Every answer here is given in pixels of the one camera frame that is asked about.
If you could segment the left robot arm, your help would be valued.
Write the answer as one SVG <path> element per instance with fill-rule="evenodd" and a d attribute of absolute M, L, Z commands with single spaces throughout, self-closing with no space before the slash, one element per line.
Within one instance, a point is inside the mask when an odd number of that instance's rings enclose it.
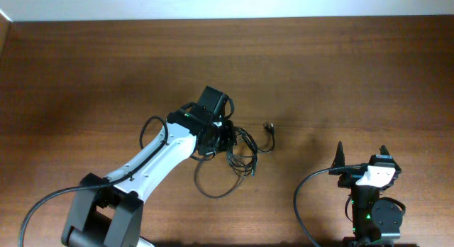
<path fill-rule="evenodd" d="M 79 183 L 61 242 L 64 246 L 145 247 L 140 235 L 147 199 L 181 162 L 197 153 L 224 152 L 233 145 L 233 123 L 226 106 L 233 101 L 213 87 L 199 100 L 181 106 L 162 120 L 159 134 L 117 170 Z"/>

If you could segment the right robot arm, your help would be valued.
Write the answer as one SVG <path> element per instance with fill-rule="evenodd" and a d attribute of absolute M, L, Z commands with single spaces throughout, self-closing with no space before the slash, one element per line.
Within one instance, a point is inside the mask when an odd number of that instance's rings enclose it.
<path fill-rule="evenodd" d="M 339 176 L 339 188 L 350 190 L 346 206 L 352 209 L 353 224 L 353 236 L 345 237 L 343 246 L 393 246 L 401 237 L 406 207 L 381 196 L 401 173 L 386 146 L 381 146 L 368 163 L 347 166 L 343 145 L 338 143 L 330 174 Z"/>

